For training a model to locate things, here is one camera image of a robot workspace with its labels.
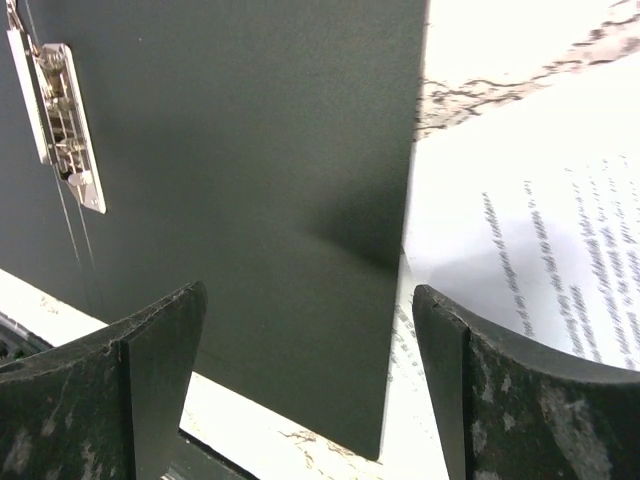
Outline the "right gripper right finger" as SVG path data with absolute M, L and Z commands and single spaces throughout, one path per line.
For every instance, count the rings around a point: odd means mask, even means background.
M 450 478 L 638 478 L 638 372 L 545 346 L 428 285 L 412 312 Z

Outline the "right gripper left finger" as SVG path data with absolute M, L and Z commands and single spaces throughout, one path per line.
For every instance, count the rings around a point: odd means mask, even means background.
M 4 479 L 159 479 L 207 307 L 202 282 L 1 368 Z

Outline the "grey black folder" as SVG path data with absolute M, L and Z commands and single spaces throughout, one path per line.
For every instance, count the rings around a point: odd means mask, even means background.
M 111 322 L 201 281 L 195 370 L 374 459 L 423 1 L 22 1 L 73 53 L 105 213 L 1 48 L 1 267 Z

